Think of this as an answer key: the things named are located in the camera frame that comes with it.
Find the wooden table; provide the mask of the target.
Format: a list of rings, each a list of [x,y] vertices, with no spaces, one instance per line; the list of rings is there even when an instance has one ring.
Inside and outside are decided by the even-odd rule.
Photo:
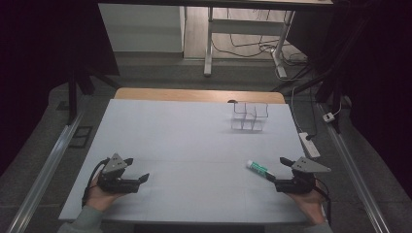
[[[284,96],[279,92],[132,87],[119,88],[115,94],[115,99],[219,103],[227,103],[229,100],[236,100],[240,102],[259,102],[268,104],[286,103]]]

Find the clear acrylic organizer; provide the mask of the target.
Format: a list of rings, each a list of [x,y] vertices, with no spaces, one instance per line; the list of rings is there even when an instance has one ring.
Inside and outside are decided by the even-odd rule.
[[[268,105],[266,103],[234,101],[231,128],[234,130],[262,131],[268,117]]]

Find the aluminium floor rail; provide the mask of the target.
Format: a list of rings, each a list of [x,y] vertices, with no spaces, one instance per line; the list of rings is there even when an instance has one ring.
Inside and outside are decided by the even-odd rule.
[[[393,233],[341,133],[322,120],[376,233]]]
[[[6,233],[24,233],[26,230],[84,114],[85,109],[78,110],[78,114],[74,117],[73,122],[63,128]]]

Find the person's right hand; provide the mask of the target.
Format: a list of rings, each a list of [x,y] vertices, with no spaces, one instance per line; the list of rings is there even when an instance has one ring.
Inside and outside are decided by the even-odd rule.
[[[305,194],[288,193],[288,196],[294,201],[298,209],[303,212],[312,225],[326,222],[322,208],[322,203],[325,201],[325,198],[317,190],[311,190]]]

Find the white and green glue stick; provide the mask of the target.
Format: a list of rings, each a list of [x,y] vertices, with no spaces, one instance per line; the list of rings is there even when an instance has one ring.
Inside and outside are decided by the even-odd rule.
[[[262,176],[264,178],[266,178],[265,177],[266,172],[270,173],[267,168],[265,168],[263,166],[260,166],[258,163],[254,162],[252,160],[248,160],[246,166],[250,170],[254,171],[255,173],[259,174],[260,176]]]

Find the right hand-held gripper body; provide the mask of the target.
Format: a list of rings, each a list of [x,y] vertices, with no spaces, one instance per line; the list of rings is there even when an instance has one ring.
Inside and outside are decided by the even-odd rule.
[[[274,182],[278,192],[305,194],[316,186],[315,173],[330,172],[331,169],[306,157],[294,161],[290,180],[276,180]]]

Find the white table mat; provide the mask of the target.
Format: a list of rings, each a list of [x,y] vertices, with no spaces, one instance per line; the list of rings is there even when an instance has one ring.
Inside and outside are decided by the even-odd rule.
[[[93,168],[118,153],[133,163],[125,177],[149,177],[135,194],[118,199],[107,220],[154,223],[291,223],[305,217],[293,200],[249,170],[247,162],[288,179],[280,158],[303,148],[286,104],[269,104],[263,128],[232,128],[228,103],[110,101],[86,160],[60,214],[71,220]]]

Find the black floor plate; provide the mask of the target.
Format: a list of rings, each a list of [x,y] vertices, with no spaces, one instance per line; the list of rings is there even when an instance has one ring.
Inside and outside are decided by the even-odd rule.
[[[92,126],[79,126],[72,137],[69,147],[73,149],[84,149],[90,139],[92,129]]]

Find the person's left hand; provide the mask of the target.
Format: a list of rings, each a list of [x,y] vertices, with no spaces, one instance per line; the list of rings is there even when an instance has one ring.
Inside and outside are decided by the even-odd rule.
[[[97,181],[98,178],[95,177],[89,186],[86,205],[99,212],[105,212],[123,196],[123,193],[105,192],[97,185]]]

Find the white cabinet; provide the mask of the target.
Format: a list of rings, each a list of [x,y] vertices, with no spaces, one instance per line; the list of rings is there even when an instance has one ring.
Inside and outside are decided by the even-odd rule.
[[[184,51],[184,7],[103,3],[98,7],[114,51]]]

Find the white desk frame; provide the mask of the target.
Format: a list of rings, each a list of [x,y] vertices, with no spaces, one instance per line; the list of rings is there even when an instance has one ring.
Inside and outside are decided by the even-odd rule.
[[[286,11],[285,19],[282,22],[276,21],[257,21],[240,19],[214,19],[214,9],[208,9],[207,44],[205,52],[205,63],[203,74],[210,77],[212,73],[212,36],[213,34],[241,34],[241,35],[261,35],[278,36],[279,41],[275,49],[270,50],[276,67],[276,74],[280,79],[287,77],[284,68],[281,52],[286,41],[294,11]]]

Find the black stand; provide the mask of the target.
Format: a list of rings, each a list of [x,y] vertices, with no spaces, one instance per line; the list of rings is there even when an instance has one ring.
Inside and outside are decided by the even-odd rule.
[[[116,83],[108,76],[97,71],[91,66],[84,66],[82,68],[75,68],[68,79],[69,87],[69,118],[68,125],[71,125],[76,116],[78,115],[78,95],[77,89],[79,89],[84,95],[92,95],[94,93],[95,87],[92,83],[91,78],[95,77],[101,82],[107,84],[108,86],[118,90],[121,88],[119,83]]]
[[[316,101],[325,102],[332,95],[331,109],[339,112],[345,69],[369,20],[370,16],[360,13],[294,13],[287,38],[298,49],[308,52],[309,62],[292,78],[291,83],[312,69],[318,72],[316,78],[299,85],[294,93],[320,83]]]

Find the white power strip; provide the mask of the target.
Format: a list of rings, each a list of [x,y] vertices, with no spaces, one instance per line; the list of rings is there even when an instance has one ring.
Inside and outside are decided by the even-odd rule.
[[[321,156],[315,144],[312,141],[312,137],[308,133],[301,132],[298,134],[298,136],[300,138],[302,145],[306,148],[307,152],[312,158],[318,158]]]

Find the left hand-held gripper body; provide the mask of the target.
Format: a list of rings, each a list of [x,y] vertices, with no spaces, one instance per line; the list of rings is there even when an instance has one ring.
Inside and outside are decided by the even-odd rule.
[[[115,153],[100,172],[97,185],[105,192],[136,193],[140,186],[138,180],[124,180],[121,177],[126,167],[124,160]]]

